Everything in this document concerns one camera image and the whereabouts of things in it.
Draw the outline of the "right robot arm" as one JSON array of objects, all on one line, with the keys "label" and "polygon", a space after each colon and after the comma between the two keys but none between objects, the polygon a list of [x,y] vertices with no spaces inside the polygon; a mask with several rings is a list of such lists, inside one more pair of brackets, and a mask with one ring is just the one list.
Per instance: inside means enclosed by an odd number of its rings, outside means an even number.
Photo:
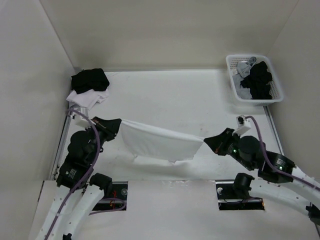
[{"label": "right robot arm", "polygon": [[284,155],[267,151],[260,137],[241,136],[226,128],[204,142],[216,155],[230,156],[248,171],[257,170],[256,177],[247,173],[236,175],[231,189],[236,197],[270,198],[320,224],[320,183]]}]

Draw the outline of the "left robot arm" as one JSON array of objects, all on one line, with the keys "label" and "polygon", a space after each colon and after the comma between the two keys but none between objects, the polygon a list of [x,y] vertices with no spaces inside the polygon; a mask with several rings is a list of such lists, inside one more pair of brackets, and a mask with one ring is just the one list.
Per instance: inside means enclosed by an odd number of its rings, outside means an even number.
[{"label": "left robot arm", "polygon": [[94,117],[88,127],[71,136],[56,179],[55,196],[36,239],[77,239],[95,205],[112,195],[112,178],[93,171],[104,143],[115,139],[121,122],[119,118]]}]

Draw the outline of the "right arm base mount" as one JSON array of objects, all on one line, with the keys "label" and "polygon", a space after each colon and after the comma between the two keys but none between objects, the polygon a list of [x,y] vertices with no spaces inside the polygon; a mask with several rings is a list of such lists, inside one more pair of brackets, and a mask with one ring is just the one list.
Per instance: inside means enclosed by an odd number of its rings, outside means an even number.
[{"label": "right arm base mount", "polygon": [[233,190],[233,181],[216,181],[218,209],[220,211],[264,211],[264,201],[260,197],[239,197]]}]

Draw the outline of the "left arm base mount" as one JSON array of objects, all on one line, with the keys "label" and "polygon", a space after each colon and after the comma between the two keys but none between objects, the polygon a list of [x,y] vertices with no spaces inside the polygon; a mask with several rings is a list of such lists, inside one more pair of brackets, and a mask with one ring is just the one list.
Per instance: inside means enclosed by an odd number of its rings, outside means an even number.
[{"label": "left arm base mount", "polygon": [[102,200],[100,200],[95,205],[93,211],[107,211],[119,209],[124,206],[124,202],[127,202],[127,197],[128,182],[113,182],[111,192],[104,195]]}]

